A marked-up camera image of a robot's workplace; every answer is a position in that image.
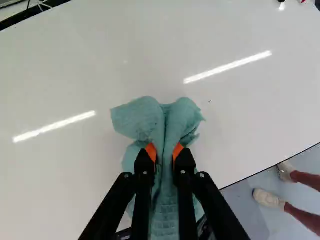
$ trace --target cable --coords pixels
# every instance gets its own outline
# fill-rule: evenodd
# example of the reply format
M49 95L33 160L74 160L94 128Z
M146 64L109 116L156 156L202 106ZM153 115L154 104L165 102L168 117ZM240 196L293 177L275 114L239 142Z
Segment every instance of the cable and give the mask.
M28 1L28 6L26 7L27 10L29 9L30 2L31 2L31 0Z

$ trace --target shoe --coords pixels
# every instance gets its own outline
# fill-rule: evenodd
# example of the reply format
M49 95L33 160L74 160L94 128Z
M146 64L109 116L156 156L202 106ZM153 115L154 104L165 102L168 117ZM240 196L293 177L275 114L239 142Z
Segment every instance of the shoe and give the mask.
M296 169L288 162L284 161L277 165L278 174L282 181L287 183L296 183L292 180L290 174L295 171Z
M285 210L286 201L270 192L255 188L252 195L259 204L265 207Z

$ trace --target black metal bar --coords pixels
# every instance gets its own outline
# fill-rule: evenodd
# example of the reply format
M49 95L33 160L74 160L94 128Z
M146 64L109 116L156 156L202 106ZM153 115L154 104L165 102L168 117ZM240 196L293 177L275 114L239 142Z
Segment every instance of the black metal bar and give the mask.
M149 218L151 207L150 178L142 176L137 183L137 193L131 225L131 240L148 240L149 238Z
M135 176L130 172L120 174L79 240L112 239L135 192Z
M198 172L192 184L217 240L250 240L208 173Z
M151 190L155 184L155 163L145 149L141 149L134 162L134 175L137 181L131 240L148 240L151 208Z
M198 231L189 173L182 170L179 176L177 176L176 181L178 188L180 240L197 240Z
M180 240L197 240L192 177L196 162L189 148L184 148L174 162L174 184L178 190Z

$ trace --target teal towel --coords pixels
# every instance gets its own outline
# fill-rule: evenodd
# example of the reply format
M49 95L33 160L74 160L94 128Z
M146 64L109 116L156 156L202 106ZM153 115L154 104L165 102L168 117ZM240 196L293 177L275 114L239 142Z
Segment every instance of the teal towel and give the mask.
M172 153L180 142L188 147L199 135L195 132L204 118L197 105L187 97L172 104L159 104L150 96L113 108L111 118L114 129L136 140L128 146L122 161L125 172L134 173L134 162L141 148L153 143L158 156L155 185L152 188L150 238L152 240L179 239L179 213L177 188L173 184ZM134 211L133 199L127 212ZM194 197L194 210L199 220L204 211Z

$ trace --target white table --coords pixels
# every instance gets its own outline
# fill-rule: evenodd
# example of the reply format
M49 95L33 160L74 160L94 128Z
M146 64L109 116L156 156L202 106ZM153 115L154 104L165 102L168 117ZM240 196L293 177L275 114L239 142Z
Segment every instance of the white table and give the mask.
M74 0L0 32L0 238L79 237L132 142L110 109L141 96L202 109L192 152L219 188L318 143L319 21L310 2Z

